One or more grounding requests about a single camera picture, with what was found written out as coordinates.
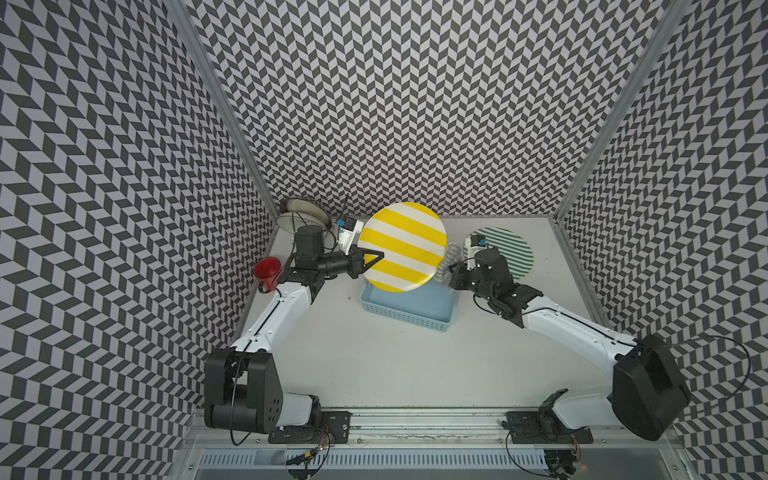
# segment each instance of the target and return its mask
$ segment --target chevron patterned wall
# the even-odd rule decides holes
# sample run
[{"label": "chevron patterned wall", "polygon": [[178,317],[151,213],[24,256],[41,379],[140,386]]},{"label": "chevron patterned wall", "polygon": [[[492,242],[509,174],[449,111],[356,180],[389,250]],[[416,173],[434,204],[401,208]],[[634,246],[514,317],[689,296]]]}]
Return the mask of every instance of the chevron patterned wall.
[{"label": "chevron patterned wall", "polygon": [[669,0],[187,0],[275,200],[546,214]]},{"label": "chevron patterned wall", "polygon": [[158,0],[0,2],[0,92],[0,478],[161,475],[271,222]]},{"label": "chevron patterned wall", "polygon": [[[566,218],[620,328],[751,349],[747,391],[677,423],[704,478],[768,478],[767,34],[765,2],[694,2]],[[676,351],[696,402],[745,373],[731,343]]]}]

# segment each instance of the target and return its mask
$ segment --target white robotic arm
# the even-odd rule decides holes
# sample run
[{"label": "white robotic arm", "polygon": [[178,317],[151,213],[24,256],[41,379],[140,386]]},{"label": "white robotic arm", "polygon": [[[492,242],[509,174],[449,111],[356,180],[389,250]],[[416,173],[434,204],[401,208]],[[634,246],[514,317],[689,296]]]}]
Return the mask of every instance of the white robotic arm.
[{"label": "white robotic arm", "polygon": [[[315,300],[326,280],[347,273],[364,273],[384,257],[382,252],[353,245],[363,222],[339,220],[339,250],[325,252],[317,225],[296,232],[296,254],[269,305],[243,335],[225,349],[215,349],[205,362],[204,417],[208,427],[270,433],[286,425],[319,425],[320,404],[315,396],[284,392],[273,358]],[[366,255],[375,258],[366,262]],[[247,383],[237,379],[247,374]]]},{"label": "white robotic arm", "polygon": [[470,290],[503,319],[542,333],[588,359],[611,387],[558,390],[539,407],[550,433],[590,425],[623,425],[644,439],[658,439],[690,402],[690,391],[666,343],[655,335],[636,339],[598,325],[516,283],[507,260],[482,235],[465,241],[467,260],[454,265],[451,287]]}]

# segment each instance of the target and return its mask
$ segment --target metal plate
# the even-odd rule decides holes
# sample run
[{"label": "metal plate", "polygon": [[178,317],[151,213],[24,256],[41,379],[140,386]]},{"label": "metal plate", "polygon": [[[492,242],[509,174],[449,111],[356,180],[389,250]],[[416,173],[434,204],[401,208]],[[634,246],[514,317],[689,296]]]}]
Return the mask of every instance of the metal plate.
[{"label": "metal plate", "polygon": [[[344,444],[349,439],[349,412],[322,412],[320,414],[320,424],[327,425],[333,435],[336,444]],[[296,435],[290,427],[285,429],[274,429],[270,433],[270,443],[296,444],[296,443],[316,443],[308,442],[305,436]]]}]

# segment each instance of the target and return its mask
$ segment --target white and green plate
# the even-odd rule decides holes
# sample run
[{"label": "white and green plate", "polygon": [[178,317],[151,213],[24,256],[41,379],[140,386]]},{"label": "white and green plate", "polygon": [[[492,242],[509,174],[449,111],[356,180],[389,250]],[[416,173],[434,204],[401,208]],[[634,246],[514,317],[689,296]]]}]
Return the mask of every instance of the white and green plate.
[{"label": "white and green plate", "polygon": [[531,246],[515,232],[506,228],[485,227],[475,230],[471,235],[485,235],[491,247],[498,248],[498,252],[507,259],[509,273],[515,280],[520,280],[533,268]]}]

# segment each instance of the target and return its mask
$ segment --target yellow and white plate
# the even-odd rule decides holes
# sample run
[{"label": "yellow and white plate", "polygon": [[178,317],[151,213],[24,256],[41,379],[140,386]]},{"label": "yellow and white plate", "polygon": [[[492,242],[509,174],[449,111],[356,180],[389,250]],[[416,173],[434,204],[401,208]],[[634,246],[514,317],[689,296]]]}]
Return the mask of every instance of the yellow and white plate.
[{"label": "yellow and white plate", "polygon": [[[435,212],[421,204],[403,202],[376,212],[357,244],[384,252],[384,259],[364,273],[373,286],[387,292],[408,292],[435,275],[448,238]],[[366,255],[366,262],[371,259]]]}]

